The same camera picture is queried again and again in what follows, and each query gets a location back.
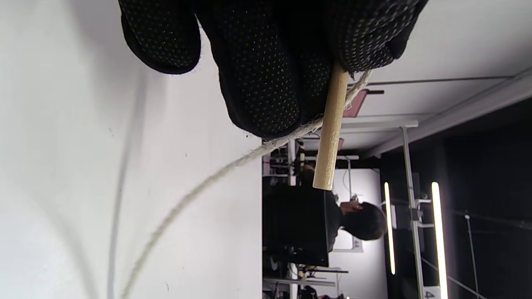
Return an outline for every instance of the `white surface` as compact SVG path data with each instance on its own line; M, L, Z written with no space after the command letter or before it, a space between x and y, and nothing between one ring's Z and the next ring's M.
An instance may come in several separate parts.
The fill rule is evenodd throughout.
M2 1L0 38L0 297L106 298L132 130L118 294L168 208L260 141L231 124L205 39L193 73L155 73L125 45L116 1ZM144 119L131 129L136 102ZM132 298L260 298L260 184L257 160L200 196L156 246Z
M338 194L339 200L349 200L349 184L346 170L335 171L333 192ZM380 204L380 177L379 173L371 169L352 169L351 181L353 193L359 195L361 202ZM342 274L339 290L345 296L363 299L386 299L386 255L384 252L384 239L363 242L364 253L335 253L329 254L329 267L340 267L349 271ZM334 248L351 248L351 235L340 231L335 241ZM319 277L327 277L335 281L333 273L319 273ZM334 287L315 287L318 295L336 295Z
M532 59L529 0L429 0L401 59L371 82L510 76Z

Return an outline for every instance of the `wooden stick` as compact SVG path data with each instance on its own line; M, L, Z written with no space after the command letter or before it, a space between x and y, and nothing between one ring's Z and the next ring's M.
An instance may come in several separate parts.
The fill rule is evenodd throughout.
M321 127L320 147L316 158L316 171L312 183L312 186L317 189L331 190L333 188L348 80L349 74L335 63L331 72L329 93L323 114L323 126Z

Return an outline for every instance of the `white sign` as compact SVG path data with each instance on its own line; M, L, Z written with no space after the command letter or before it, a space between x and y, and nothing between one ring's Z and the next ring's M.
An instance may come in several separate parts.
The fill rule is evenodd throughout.
M425 299L441 299L442 294L439 286L426 287L423 286L423 298Z
M353 248L352 249L353 249L353 252L363 253L364 247L362 246L362 240L359 240L353 237Z

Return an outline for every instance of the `desk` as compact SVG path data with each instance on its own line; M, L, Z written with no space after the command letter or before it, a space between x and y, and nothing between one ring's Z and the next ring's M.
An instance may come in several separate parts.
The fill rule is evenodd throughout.
M121 195L118 295L168 209L260 140L230 122L204 36L171 77L129 51L117 1L7 1L0 20L2 297L107 298ZM131 298L260 298L261 278L257 160L170 227Z

